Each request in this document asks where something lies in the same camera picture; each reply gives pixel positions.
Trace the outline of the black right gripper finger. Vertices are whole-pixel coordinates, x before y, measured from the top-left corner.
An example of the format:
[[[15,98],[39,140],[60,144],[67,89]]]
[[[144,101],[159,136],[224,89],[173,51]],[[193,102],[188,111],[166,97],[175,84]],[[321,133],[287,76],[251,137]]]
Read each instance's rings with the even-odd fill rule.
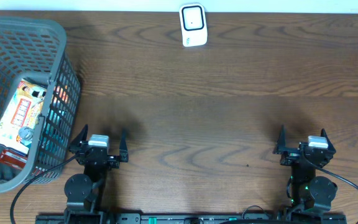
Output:
[[[324,128],[321,130],[320,136],[324,137],[326,139],[327,144],[328,144],[328,151],[329,152],[335,152],[335,148],[334,148],[333,144],[331,143],[331,141],[329,140],[328,135],[327,135],[327,133],[326,133]]]
[[[280,133],[277,139],[277,143],[275,146],[275,152],[283,152],[285,150],[286,142],[285,142],[285,127],[281,125]]]

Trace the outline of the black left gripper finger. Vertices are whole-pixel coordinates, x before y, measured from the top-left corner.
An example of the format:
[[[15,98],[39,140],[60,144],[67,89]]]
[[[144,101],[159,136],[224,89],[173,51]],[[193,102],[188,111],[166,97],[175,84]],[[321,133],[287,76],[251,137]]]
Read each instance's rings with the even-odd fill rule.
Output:
[[[120,157],[129,157],[128,150],[127,150],[127,143],[126,143],[126,135],[127,132],[125,129],[122,130],[121,139],[119,143],[119,156]]]
[[[77,148],[81,146],[81,143],[86,140],[88,135],[88,125],[84,125],[80,133],[70,143],[70,148]]]

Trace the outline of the teal bottle with grey cap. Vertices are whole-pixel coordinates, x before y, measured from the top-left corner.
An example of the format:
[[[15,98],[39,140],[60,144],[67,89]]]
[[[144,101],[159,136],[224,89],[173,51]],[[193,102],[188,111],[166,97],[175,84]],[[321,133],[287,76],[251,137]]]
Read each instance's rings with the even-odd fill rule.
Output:
[[[30,147],[34,136],[34,129],[27,126],[21,127],[20,130],[18,130],[18,136],[21,139],[21,144]]]

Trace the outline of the yellow snack chip bag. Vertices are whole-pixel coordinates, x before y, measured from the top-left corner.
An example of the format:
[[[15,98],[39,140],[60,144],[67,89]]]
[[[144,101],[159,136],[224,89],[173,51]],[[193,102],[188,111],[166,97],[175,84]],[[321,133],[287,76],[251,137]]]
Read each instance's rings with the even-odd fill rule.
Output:
[[[21,144],[18,130],[34,129],[41,114],[47,89],[22,79],[0,119],[0,145],[26,156],[31,147]]]

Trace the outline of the red orange snack bar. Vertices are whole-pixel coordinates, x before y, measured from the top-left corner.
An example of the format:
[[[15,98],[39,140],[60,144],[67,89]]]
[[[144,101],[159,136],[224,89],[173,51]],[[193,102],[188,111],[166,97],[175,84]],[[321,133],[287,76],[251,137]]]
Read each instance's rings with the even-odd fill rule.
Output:
[[[27,158],[15,153],[14,151],[4,149],[2,153],[0,153],[0,163],[18,170],[22,170],[27,163]]]

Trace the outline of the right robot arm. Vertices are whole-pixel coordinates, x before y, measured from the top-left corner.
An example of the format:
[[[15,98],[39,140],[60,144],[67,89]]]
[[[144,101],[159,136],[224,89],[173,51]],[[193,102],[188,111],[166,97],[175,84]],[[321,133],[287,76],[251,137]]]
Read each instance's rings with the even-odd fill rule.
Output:
[[[280,165],[291,167],[287,183],[291,206],[281,211],[282,219],[322,223],[323,214],[330,211],[337,192],[334,182],[316,175],[316,170],[327,165],[336,153],[326,131],[322,129],[319,136],[309,136],[298,147],[288,147],[282,126],[273,153],[281,155]]]

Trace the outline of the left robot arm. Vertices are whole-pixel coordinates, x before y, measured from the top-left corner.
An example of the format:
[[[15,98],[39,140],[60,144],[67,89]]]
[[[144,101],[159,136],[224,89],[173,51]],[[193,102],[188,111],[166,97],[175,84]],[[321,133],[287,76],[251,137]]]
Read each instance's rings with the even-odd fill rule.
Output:
[[[87,138],[88,126],[84,126],[69,145],[75,160],[84,167],[82,174],[71,176],[64,187],[67,208],[65,223],[114,223],[114,216],[102,210],[101,201],[108,172],[118,169],[129,160],[126,131],[120,135],[119,154],[109,154],[109,136],[94,134]]]

